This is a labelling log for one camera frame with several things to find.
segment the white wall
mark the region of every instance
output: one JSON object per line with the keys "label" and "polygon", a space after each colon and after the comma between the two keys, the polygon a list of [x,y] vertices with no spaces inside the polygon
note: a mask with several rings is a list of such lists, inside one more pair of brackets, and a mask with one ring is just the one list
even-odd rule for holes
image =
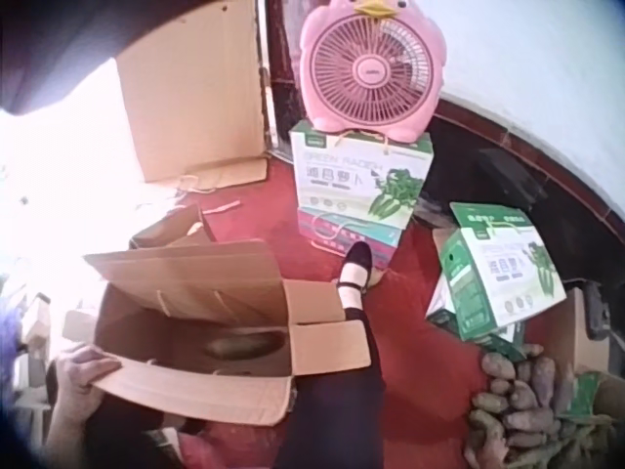
{"label": "white wall", "polygon": [[625,2],[416,3],[447,41],[443,96],[537,145],[625,218]]}

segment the human hand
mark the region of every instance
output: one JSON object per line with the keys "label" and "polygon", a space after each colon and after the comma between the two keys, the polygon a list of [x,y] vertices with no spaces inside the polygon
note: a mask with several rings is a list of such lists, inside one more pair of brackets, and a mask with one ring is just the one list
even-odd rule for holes
{"label": "human hand", "polygon": [[481,469],[499,469],[504,466],[508,455],[506,440],[499,436],[488,436],[486,443],[478,453],[478,464]]}
{"label": "human hand", "polygon": [[80,344],[56,360],[59,396],[55,415],[64,423],[82,426],[102,402],[94,381],[121,367],[121,362],[93,345]]}

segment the red floor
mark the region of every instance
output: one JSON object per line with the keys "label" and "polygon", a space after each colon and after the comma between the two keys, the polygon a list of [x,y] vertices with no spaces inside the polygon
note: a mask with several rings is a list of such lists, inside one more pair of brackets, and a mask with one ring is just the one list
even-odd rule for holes
{"label": "red floor", "polygon": [[[233,200],[231,211],[209,215],[218,240],[262,238],[287,278],[330,280],[340,258],[312,248],[298,234],[292,167],[271,163],[266,182],[198,196],[203,209]],[[431,234],[411,225],[383,281],[365,299],[387,383],[383,432],[385,467],[465,467],[461,444],[470,397],[485,383],[479,349],[424,320],[439,275]]]}

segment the leg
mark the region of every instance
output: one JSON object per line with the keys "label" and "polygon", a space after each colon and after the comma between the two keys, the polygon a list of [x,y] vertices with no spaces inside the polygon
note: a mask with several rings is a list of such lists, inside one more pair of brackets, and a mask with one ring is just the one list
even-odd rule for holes
{"label": "leg", "polygon": [[380,412],[384,381],[378,349],[362,310],[361,291],[371,271],[371,250],[354,245],[346,257],[339,294],[348,320],[364,324],[371,365],[304,376],[274,469],[382,469]]}

